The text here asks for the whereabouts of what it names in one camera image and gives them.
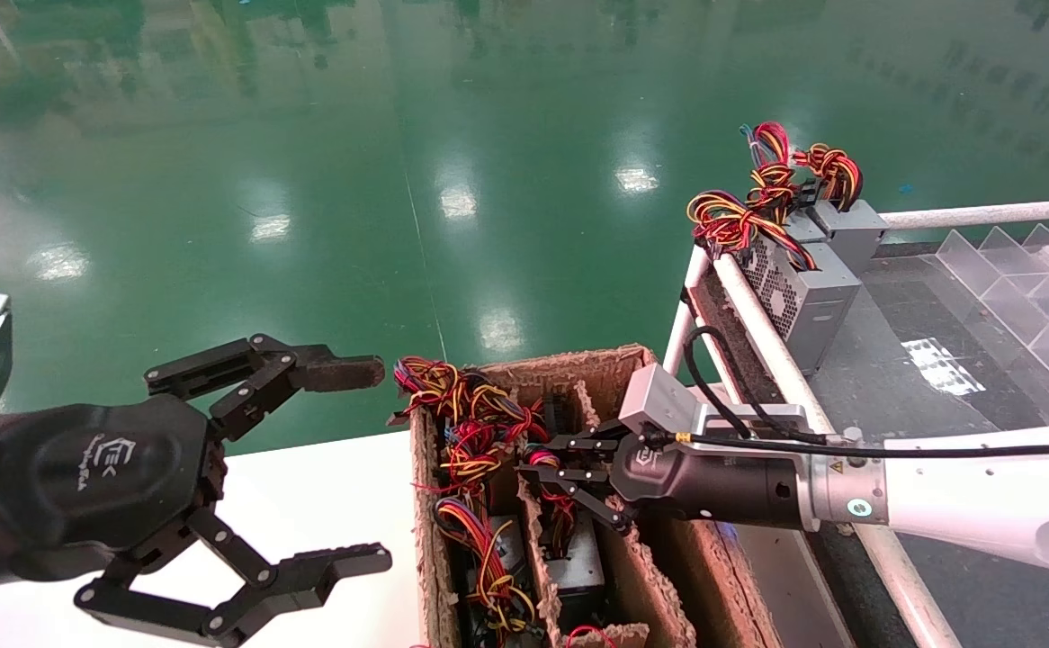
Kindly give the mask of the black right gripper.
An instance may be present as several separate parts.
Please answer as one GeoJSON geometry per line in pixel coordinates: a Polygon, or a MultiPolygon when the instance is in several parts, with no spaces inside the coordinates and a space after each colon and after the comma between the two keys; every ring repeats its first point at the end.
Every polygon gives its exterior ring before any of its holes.
{"type": "Polygon", "coordinates": [[[681,520],[807,528],[807,455],[795,442],[710,438],[652,448],[628,427],[591,427],[542,447],[614,457],[611,481],[604,469],[538,463],[519,465],[519,472],[542,500],[587,512],[618,534],[631,532],[631,506],[681,520]],[[614,492],[626,504],[608,505],[614,492]]]}

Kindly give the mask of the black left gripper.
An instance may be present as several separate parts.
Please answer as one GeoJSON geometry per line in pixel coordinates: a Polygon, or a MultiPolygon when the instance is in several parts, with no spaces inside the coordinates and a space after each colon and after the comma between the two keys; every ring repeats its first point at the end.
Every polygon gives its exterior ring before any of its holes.
{"type": "Polygon", "coordinates": [[[223,496],[219,442],[237,442],[298,392],[371,389],[385,376],[381,357],[339,357],[324,344],[260,333],[147,369],[156,397],[3,419],[0,521],[22,550],[122,550],[76,593],[76,607],[97,622],[241,647],[277,615],[323,607],[341,580],[391,569],[392,557],[364,543],[269,563],[209,507],[223,496]],[[214,392],[223,394],[208,418],[185,402],[214,392]],[[232,598],[205,607],[133,590],[141,574],[196,542],[244,582],[232,598]]]}

